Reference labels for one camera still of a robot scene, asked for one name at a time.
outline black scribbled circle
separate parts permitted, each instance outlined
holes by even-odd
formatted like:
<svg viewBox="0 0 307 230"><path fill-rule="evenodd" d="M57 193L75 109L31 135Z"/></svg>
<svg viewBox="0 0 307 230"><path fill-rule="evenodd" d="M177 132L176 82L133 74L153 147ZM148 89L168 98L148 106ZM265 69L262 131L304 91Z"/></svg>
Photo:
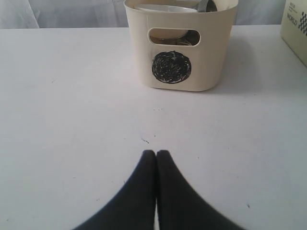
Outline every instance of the black scribbled circle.
<svg viewBox="0 0 307 230"><path fill-rule="evenodd" d="M176 84L191 74L189 58L176 51L159 53L153 60L153 75L160 82Z"/></svg>

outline checkered pattern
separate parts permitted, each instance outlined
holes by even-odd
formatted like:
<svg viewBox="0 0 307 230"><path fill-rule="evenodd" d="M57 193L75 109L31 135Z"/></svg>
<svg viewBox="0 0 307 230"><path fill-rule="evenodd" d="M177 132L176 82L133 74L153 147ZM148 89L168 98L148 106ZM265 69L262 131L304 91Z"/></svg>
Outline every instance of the checkered pattern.
<svg viewBox="0 0 307 230"><path fill-rule="evenodd" d="M298 28L307 36L307 13L302 12L302 18L300 20L300 25Z"/></svg>

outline cream plastic basket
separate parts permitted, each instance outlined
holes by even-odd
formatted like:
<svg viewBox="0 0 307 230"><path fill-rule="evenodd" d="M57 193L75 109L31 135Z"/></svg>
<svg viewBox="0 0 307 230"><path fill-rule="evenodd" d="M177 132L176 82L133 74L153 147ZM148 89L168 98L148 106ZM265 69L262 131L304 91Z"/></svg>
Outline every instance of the cream plastic basket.
<svg viewBox="0 0 307 230"><path fill-rule="evenodd" d="M214 0L216 12L140 11L137 4L195 5L192 1L126 0L137 69L141 81L150 87L204 91L219 81L227 51L238 0ZM152 29L195 30L199 42L194 46L155 44Z"/></svg>

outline white curtain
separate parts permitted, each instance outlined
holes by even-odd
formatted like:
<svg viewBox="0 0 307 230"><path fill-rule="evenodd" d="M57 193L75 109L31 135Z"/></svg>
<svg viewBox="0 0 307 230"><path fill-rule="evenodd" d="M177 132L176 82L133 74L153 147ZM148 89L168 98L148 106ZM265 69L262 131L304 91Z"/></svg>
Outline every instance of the white curtain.
<svg viewBox="0 0 307 230"><path fill-rule="evenodd" d="M236 24L280 24L285 0L239 0ZM126 27L123 0L0 0L0 28Z"/></svg>

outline white table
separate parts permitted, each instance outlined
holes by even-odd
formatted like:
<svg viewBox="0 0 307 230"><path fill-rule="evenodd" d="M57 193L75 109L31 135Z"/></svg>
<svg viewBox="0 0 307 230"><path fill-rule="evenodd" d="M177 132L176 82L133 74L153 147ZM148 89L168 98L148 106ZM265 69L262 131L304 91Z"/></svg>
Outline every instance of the white table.
<svg viewBox="0 0 307 230"><path fill-rule="evenodd" d="M279 30L235 26L200 93L141 85L128 28L1 30L0 229L69 230L168 149L248 230L305 230L307 68Z"/></svg>

